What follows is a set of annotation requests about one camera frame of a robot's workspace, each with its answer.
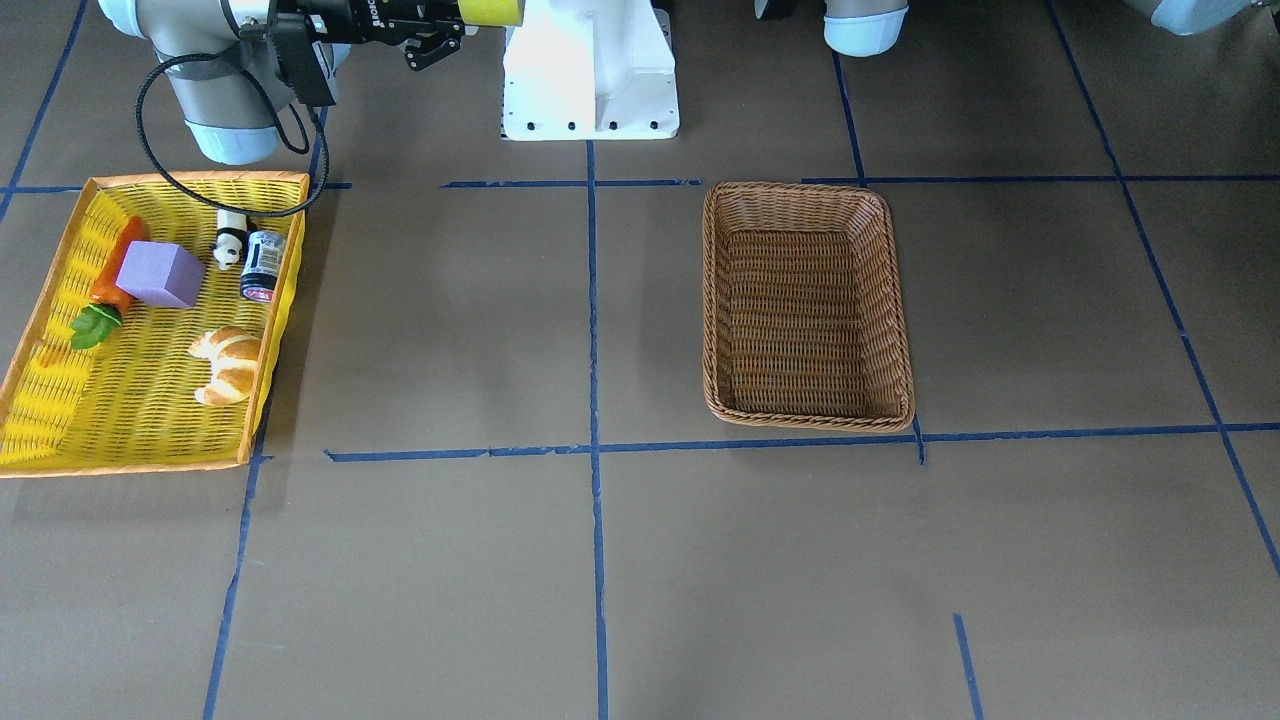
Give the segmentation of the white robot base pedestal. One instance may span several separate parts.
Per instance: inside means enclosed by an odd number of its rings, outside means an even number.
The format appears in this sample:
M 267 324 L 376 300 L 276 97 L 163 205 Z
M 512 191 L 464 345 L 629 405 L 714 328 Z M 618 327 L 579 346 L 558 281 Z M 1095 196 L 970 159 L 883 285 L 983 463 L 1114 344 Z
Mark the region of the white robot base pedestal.
M 658 141 L 681 117 L 671 1 L 526 1 L 507 29 L 502 133 Z

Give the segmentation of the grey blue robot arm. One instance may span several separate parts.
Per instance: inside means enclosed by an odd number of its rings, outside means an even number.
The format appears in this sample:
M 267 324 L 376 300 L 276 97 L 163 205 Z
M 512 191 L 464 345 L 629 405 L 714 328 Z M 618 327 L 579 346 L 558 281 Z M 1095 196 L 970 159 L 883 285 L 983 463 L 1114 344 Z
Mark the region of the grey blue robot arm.
M 468 27 L 520 23 L 477 1 L 104 1 L 124 35 L 151 42 L 201 152 L 225 165 L 270 156 L 285 108 L 337 104 L 337 68 L 355 45 L 401 46 L 422 69 Z

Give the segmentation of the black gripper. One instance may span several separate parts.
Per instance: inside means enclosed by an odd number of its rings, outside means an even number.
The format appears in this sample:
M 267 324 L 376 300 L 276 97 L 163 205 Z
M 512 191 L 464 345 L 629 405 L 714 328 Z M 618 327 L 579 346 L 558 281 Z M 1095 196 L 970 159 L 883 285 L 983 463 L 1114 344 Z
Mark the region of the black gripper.
M 404 42 L 404 60 L 425 70 L 461 49 L 465 23 L 457 1 L 302 1 L 316 31 L 334 44 Z

